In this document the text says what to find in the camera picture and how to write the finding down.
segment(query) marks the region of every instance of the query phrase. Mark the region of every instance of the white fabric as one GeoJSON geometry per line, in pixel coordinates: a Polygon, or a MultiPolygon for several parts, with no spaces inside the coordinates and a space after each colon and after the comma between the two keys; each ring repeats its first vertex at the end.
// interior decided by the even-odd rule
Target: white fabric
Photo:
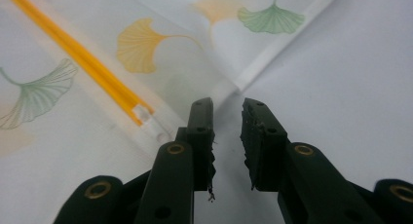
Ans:
{"type": "MultiPolygon", "coordinates": [[[[171,135],[185,126],[190,104],[211,96],[219,108],[244,89],[332,0],[280,0],[305,16],[292,34],[254,33],[237,19],[208,20],[200,0],[30,0],[97,56],[156,112],[171,135]],[[117,38],[138,19],[169,38],[156,49],[157,70],[130,73],[116,58],[117,38]]],[[[237,0],[251,11],[273,0],[237,0]]],[[[78,67],[73,84],[53,108],[31,122],[0,130],[0,223],[52,223],[84,180],[99,174],[124,182],[150,169],[160,145],[10,0],[0,0],[0,67],[14,81],[33,82],[63,59],[78,67]]],[[[19,86],[0,77],[0,117],[19,99],[19,86]]]]}

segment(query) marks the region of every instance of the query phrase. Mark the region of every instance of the green ginkgo leaf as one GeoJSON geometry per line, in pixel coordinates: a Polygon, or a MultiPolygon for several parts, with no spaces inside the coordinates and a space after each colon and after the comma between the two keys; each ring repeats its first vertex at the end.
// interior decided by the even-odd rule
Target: green ginkgo leaf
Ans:
{"type": "Polygon", "coordinates": [[[238,18],[245,27],[253,32],[294,33],[304,22],[305,17],[274,4],[259,12],[251,12],[247,8],[238,10],[238,18]]]}
{"type": "Polygon", "coordinates": [[[9,114],[0,118],[0,129],[10,130],[21,123],[33,121],[36,117],[50,111],[58,99],[65,94],[73,83],[77,67],[69,59],[63,59],[49,75],[36,81],[20,84],[6,75],[2,68],[0,74],[10,83],[20,87],[19,99],[9,114]]]}

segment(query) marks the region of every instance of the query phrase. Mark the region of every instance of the metal rivet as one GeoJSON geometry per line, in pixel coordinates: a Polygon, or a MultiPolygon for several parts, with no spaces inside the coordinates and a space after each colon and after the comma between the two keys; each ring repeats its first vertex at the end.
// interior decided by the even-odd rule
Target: metal rivet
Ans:
{"type": "Polygon", "coordinates": [[[405,202],[413,203],[413,190],[412,189],[402,186],[402,185],[394,184],[390,186],[390,191],[395,196],[397,196],[399,199],[405,202]]]}
{"type": "Polygon", "coordinates": [[[109,193],[112,185],[108,181],[98,181],[86,189],[85,197],[89,199],[98,199],[109,193]]]}
{"type": "Polygon", "coordinates": [[[167,148],[170,154],[180,154],[185,151],[185,148],[180,144],[172,144],[167,148]]]}
{"type": "Polygon", "coordinates": [[[314,150],[306,145],[297,145],[294,147],[294,150],[295,152],[304,156],[310,156],[314,154],[314,150]]]}

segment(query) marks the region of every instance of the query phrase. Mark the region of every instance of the ginkgo leaf print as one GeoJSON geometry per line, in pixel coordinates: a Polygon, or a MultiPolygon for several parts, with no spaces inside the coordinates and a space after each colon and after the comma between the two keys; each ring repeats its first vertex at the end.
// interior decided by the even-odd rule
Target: ginkgo leaf print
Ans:
{"type": "Polygon", "coordinates": [[[305,17],[273,5],[260,12],[251,12],[246,8],[238,11],[238,18],[245,27],[253,32],[294,33],[304,22],[305,17]]]}
{"type": "Polygon", "coordinates": [[[129,72],[152,73],[156,70],[153,61],[158,45],[170,37],[191,39],[189,36],[162,35],[151,28],[152,19],[139,19],[118,36],[117,58],[129,72]]]}
{"type": "Polygon", "coordinates": [[[11,84],[20,87],[19,99],[9,114],[0,118],[0,129],[10,130],[21,123],[33,121],[36,117],[50,111],[58,99],[65,94],[73,83],[77,67],[69,59],[63,59],[49,75],[36,81],[20,84],[6,75],[0,74],[11,84]]]}
{"type": "Polygon", "coordinates": [[[213,26],[224,19],[237,17],[237,10],[242,6],[238,0],[200,0],[194,6],[209,20],[209,36],[213,26]]]}

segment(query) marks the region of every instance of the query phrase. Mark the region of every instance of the yellow plastic strip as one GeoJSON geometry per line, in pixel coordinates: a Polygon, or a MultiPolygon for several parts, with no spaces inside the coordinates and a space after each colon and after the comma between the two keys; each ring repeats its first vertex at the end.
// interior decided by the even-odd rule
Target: yellow plastic strip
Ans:
{"type": "Polygon", "coordinates": [[[12,0],[25,14],[55,40],[79,65],[116,101],[116,103],[141,125],[141,121],[133,114],[133,108],[141,104],[151,114],[153,108],[134,94],[128,87],[120,82],[96,57],[87,51],[80,43],[59,28],[52,20],[42,14],[28,0],[12,0]]]}

